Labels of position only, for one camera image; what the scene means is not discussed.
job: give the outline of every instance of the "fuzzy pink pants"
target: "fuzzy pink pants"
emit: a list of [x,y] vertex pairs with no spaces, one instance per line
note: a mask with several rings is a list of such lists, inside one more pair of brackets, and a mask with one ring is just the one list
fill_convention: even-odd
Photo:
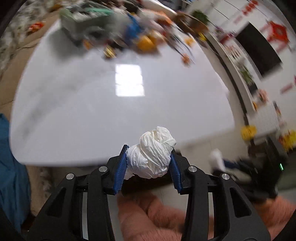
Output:
[[[118,218],[124,241],[180,241],[185,213],[167,207],[152,193],[118,195]],[[274,239],[286,225],[296,205],[281,197],[254,205]],[[209,218],[208,239],[213,238],[213,217]]]

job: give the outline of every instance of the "white sock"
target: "white sock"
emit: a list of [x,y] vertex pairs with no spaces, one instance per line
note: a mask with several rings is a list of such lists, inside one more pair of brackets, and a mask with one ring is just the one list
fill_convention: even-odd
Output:
[[211,165],[212,170],[220,170],[223,172],[226,171],[222,152],[219,149],[214,149],[211,151],[209,156],[209,163]]

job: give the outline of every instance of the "patterned fabric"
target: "patterned fabric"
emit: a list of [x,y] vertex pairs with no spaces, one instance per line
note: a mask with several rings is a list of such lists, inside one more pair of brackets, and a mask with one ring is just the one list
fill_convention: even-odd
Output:
[[0,78],[17,47],[27,35],[27,29],[43,19],[51,7],[60,0],[27,0],[10,21],[0,38]]

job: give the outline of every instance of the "tile floor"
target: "tile floor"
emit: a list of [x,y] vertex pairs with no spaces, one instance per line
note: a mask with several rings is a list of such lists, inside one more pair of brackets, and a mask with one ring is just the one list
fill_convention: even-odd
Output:
[[[236,159],[238,156],[247,156],[247,146],[240,135],[240,128],[244,125],[243,112],[231,81],[223,66],[219,62],[218,58],[216,57],[215,53],[212,50],[206,49],[204,47],[202,47],[202,49],[211,62],[214,70],[219,74],[226,87],[229,89],[229,103],[234,116],[235,128],[226,133],[221,133],[210,138],[191,143],[187,146],[177,146],[176,148],[180,149],[182,155],[187,157],[188,161],[192,165],[199,167],[205,173],[210,173],[208,156],[211,150],[218,148],[223,153],[223,156],[225,158]],[[62,180],[62,178],[64,178],[64,176],[69,172],[73,172],[76,175],[84,175],[90,173],[94,168],[95,167],[54,168],[54,181],[56,184],[58,184]],[[155,189],[153,190],[153,193],[157,195],[165,205],[169,205],[186,211],[188,196],[179,195],[172,184],[161,187],[159,189]],[[210,214],[213,214],[213,204],[211,202],[211,198],[209,198],[209,200]],[[115,239],[116,241],[123,240],[119,221],[117,218],[118,208],[116,204],[116,197],[109,196],[108,201]]]

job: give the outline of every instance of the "blue clothing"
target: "blue clothing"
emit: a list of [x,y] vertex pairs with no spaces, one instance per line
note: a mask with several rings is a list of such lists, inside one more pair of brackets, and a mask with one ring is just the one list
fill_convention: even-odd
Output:
[[0,114],[0,206],[20,232],[30,212],[30,182],[26,167],[10,151],[8,136],[9,122]]

